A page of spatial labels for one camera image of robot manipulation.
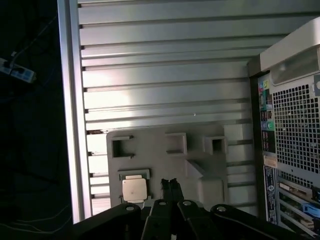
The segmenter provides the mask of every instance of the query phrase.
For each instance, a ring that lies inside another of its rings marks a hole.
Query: ventilation grille
[[[279,171],[278,175],[280,177],[282,177],[283,179],[286,179],[286,180],[288,180],[290,182],[294,182],[296,184],[305,186],[307,188],[311,188],[311,186],[313,185],[312,181],[305,180],[305,179],[303,179],[301,177],[294,176],[294,175],[292,175],[290,173],[286,173],[284,171]]]
[[[273,94],[277,159],[280,163],[319,173],[320,124],[317,98],[309,86]]]

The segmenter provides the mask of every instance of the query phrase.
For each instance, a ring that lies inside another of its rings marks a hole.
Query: square hole
[[[133,136],[121,136],[112,138],[112,157],[113,158],[128,158],[131,159],[134,154],[129,153],[127,149],[127,141],[132,139]]]
[[[166,153],[172,157],[187,155],[187,135],[184,132],[167,133]]]

